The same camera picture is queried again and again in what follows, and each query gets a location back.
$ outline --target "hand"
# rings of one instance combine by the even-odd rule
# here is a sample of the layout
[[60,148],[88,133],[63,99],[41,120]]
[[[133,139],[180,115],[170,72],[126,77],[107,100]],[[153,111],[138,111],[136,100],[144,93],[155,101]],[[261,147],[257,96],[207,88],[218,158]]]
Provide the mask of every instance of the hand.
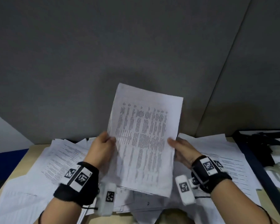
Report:
[[175,161],[179,161],[187,168],[192,166],[192,163],[202,154],[198,152],[188,141],[176,138],[168,138],[168,144],[175,148]]
[[115,149],[115,142],[116,138],[109,137],[107,132],[104,131],[92,142],[84,162],[90,163],[99,169],[110,161]]

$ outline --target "black wristband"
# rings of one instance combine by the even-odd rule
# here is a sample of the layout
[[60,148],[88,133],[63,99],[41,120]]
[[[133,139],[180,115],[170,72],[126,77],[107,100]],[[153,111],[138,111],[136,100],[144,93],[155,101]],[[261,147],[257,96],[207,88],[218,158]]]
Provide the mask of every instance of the black wristband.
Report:
[[207,193],[211,193],[224,179],[232,180],[219,161],[213,161],[205,155],[201,155],[193,162],[191,170],[192,176],[200,183],[200,188]]
[[[54,197],[63,201],[73,201],[79,206],[90,205],[98,194],[98,169],[86,162],[79,162],[77,170],[70,169],[63,178],[67,178],[67,183],[61,183],[54,193]],[[89,170],[88,177],[82,171]]]

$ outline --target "wooden desk surface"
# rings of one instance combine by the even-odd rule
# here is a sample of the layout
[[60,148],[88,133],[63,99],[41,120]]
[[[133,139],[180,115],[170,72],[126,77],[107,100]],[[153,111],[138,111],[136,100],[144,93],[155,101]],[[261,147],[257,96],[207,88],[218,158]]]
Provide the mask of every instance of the wooden desk surface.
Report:
[[[28,170],[32,167],[34,162],[37,158],[41,155],[42,151],[50,145],[33,145],[29,148],[25,156],[19,162],[17,167],[11,173],[7,180],[25,175]],[[273,206],[271,200],[267,196],[264,190],[257,191],[258,197],[261,202],[261,206],[268,211],[273,219],[275,219],[280,224],[280,215],[276,211],[275,207]],[[176,223],[176,219],[180,219],[180,223],[188,223],[186,214],[182,211],[176,211],[169,209],[166,210],[160,217],[159,223]],[[83,223],[91,223],[91,224],[109,224],[109,223],[124,223],[124,224],[134,224],[135,220],[131,214],[123,214],[123,215],[112,215],[110,217],[97,217],[96,215],[89,215],[86,216],[83,220]]]

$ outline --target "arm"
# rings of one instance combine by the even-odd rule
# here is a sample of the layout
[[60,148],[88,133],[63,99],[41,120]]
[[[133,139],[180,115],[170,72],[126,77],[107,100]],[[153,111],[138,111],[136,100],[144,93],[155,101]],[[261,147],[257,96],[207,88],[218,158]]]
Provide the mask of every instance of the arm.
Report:
[[[101,133],[92,143],[84,162],[100,169],[112,157],[116,139],[110,138],[107,132]],[[76,224],[81,207],[74,202],[53,198],[41,216],[41,224]]]
[[[188,168],[202,154],[183,139],[168,139],[175,148],[175,159]],[[215,206],[226,224],[264,224],[269,223],[266,213],[251,201],[231,180],[220,182],[210,194]]]

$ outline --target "gray partition wall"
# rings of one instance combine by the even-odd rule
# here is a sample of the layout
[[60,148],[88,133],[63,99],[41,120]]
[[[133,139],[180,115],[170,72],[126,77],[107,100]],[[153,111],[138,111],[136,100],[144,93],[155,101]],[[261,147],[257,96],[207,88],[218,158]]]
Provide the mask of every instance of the gray partition wall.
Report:
[[122,82],[195,134],[250,0],[0,0],[0,116],[33,143],[107,128]]
[[196,136],[280,129],[280,0],[252,0]]

